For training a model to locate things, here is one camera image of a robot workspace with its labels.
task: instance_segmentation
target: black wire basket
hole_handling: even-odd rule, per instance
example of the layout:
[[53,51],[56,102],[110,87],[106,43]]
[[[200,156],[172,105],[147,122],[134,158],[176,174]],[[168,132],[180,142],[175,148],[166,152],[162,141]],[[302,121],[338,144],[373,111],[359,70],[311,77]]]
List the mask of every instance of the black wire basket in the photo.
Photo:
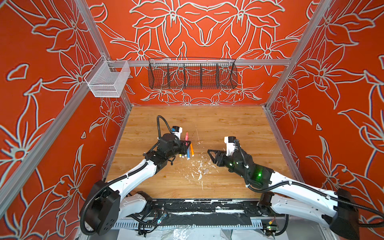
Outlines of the black wire basket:
[[150,58],[151,89],[233,89],[237,87],[235,59]]

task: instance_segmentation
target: wooden table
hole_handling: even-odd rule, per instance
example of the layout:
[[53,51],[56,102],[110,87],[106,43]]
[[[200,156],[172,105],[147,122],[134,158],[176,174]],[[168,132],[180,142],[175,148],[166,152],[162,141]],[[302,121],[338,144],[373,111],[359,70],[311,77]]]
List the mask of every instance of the wooden table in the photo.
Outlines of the wooden table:
[[[155,176],[145,180],[132,193],[145,191],[153,198],[259,198],[245,187],[244,180],[226,167],[210,160],[208,149],[225,149],[224,137],[235,136],[253,161],[291,177],[288,166],[259,106],[159,106],[133,107],[107,180],[137,165],[142,154],[157,141],[156,116],[170,125],[188,131],[195,156],[176,157]],[[168,130],[160,120],[161,134]]]

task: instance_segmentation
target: yellow marker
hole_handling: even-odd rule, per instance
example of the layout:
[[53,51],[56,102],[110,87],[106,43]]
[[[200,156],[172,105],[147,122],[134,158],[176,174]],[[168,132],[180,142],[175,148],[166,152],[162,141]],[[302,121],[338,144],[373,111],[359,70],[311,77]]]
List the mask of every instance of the yellow marker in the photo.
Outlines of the yellow marker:
[[193,151],[193,147],[192,147],[192,143],[191,143],[191,153],[192,153],[192,157],[195,155],[195,152]]

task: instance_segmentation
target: floral wallpaper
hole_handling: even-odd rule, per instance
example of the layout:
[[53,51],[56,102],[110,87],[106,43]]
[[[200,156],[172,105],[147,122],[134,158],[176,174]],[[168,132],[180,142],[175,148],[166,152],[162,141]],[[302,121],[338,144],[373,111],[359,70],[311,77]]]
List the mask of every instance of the floral wallpaper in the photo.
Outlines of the floral wallpaper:
[[[2,187],[100,54],[73,0],[2,1],[0,19]],[[121,98],[89,92],[0,219],[0,239],[72,239],[127,113]]]
[[[384,211],[384,3],[334,0],[271,112],[306,183]],[[378,216],[360,211],[360,221]],[[383,239],[383,228],[361,228]]]
[[[113,60],[156,57],[289,58],[319,0],[87,0]],[[240,66],[232,90],[151,90],[134,67],[136,105],[263,104],[283,66]]]

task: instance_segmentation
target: wire basket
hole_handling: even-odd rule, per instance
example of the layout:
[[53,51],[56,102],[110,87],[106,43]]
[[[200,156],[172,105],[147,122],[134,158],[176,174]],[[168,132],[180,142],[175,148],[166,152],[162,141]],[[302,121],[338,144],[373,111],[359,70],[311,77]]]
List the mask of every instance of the wire basket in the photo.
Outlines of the wire basket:
[[102,56],[84,78],[95,97],[120,97],[129,78],[131,69],[127,61],[120,72],[116,68],[110,67],[109,62]]
[[150,58],[151,89],[233,89],[237,87],[235,59]]

